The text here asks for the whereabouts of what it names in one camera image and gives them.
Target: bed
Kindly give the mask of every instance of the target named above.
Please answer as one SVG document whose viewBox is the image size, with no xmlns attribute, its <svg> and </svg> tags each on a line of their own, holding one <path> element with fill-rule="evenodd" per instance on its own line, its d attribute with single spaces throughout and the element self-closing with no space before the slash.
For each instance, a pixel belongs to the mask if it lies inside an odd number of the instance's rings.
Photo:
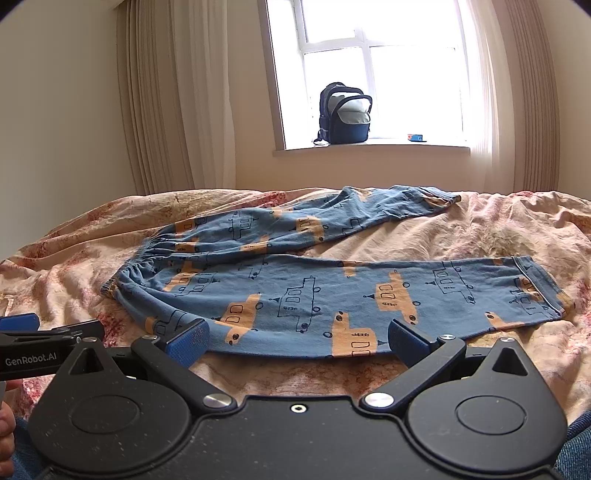
<svg viewBox="0 0 591 480">
<path fill-rule="evenodd" d="M 0 263 L 0 316 L 36 312 L 50 329 L 91 318 L 105 326 L 108 346 L 143 335 L 103 283 L 141 242 L 171 222 L 243 207 L 289 206 L 333 193 L 191 190 L 132 196 L 109 202 L 66 222 Z M 431 217 L 387 222 L 298 255 L 353 261 L 453 260 L 530 255 L 574 300 L 569 315 L 537 327 L 510 330 L 573 421 L 591 408 L 591 203 L 557 192 L 509 196 L 460 192 L 462 201 Z M 506 332 L 469 343 L 490 346 Z M 223 355 L 208 352 L 191 370 L 239 401 L 248 394 L 364 393 L 405 367 L 393 355 L 325 361 Z M 12 399 L 28 416 L 51 377 L 24 381 Z"/>
</svg>

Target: backpack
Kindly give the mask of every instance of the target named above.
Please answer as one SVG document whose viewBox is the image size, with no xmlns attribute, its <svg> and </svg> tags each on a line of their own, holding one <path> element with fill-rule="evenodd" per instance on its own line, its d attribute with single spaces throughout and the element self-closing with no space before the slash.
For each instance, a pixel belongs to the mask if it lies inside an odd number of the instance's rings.
<svg viewBox="0 0 591 480">
<path fill-rule="evenodd" d="M 365 142 L 372 104 L 372 98 L 359 88 L 347 87 L 342 82 L 329 83 L 320 93 L 320 130 L 314 143 L 323 140 L 331 144 Z"/>
</svg>

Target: human hand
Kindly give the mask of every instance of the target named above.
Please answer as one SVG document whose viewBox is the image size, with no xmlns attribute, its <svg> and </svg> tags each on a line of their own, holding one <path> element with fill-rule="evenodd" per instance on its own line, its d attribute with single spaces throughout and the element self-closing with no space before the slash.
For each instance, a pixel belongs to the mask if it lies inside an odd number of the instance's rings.
<svg viewBox="0 0 591 480">
<path fill-rule="evenodd" d="M 22 385 L 22 380 L 9 380 L 6 390 L 14 390 Z M 8 477 L 14 473 L 12 454 L 14 453 L 14 432 L 16 421 L 14 413 L 6 402 L 0 408 L 0 477 Z"/>
</svg>

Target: window sill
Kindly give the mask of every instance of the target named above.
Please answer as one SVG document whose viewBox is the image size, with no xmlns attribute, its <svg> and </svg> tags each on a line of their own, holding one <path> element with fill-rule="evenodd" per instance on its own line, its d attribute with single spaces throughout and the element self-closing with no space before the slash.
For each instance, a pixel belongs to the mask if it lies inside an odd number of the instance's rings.
<svg viewBox="0 0 591 480">
<path fill-rule="evenodd" d="M 440 147 L 440 148 L 454 148 L 454 149 L 461 149 L 461 150 L 470 150 L 466 141 L 464 140 L 457 140 L 457 141 L 426 141 L 426 142 L 411 142 L 407 139 L 400 139 L 400 138 L 370 138 L 366 142 L 362 143 L 352 143 L 352 144 L 339 144 L 339 145 L 330 145 L 330 144 L 322 144 L 322 145 L 314 145 L 310 143 L 309 145 L 305 145 L 302 147 L 296 148 L 287 148 L 285 150 L 275 150 L 273 152 L 274 157 L 282 157 L 284 155 L 290 155 L 295 153 L 302 153 L 302 152 L 309 152 L 314 149 L 329 149 L 331 152 L 334 152 L 335 149 L 342 149 L 342 148 L 358 148 L 364 150 L 373 150 L 374 148 L 388 148 L 388 147 L 412 147 L 412 148 L 425 148 L 425 147 Z"/>
</svg>

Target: wall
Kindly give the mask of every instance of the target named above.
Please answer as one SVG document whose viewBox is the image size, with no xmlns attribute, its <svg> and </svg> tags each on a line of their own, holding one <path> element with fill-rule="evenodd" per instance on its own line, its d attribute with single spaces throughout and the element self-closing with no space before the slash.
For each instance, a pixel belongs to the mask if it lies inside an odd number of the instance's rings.
<svg viewBox="0 0 591 480">
<path fill-rule="evenodd" d="M 591 199 L 591 17 L 571 0 L 538 0 L 556 72 L 558 189 Z"/>
<path fill-rule="evenodd" d="M 135 194 L 109 6 L 25 0 L 0 24 L 0 260 Z"/>
<path fill-rule="evenodd" d="M 467 149 L 432 145 L 363 145 L 274 155 L 274 136 L 256 0 L 229 0 L 230 101 L 238 188 L 290 190 L 323 186 L 435 185 L 482 190 Z"/>
</svg>

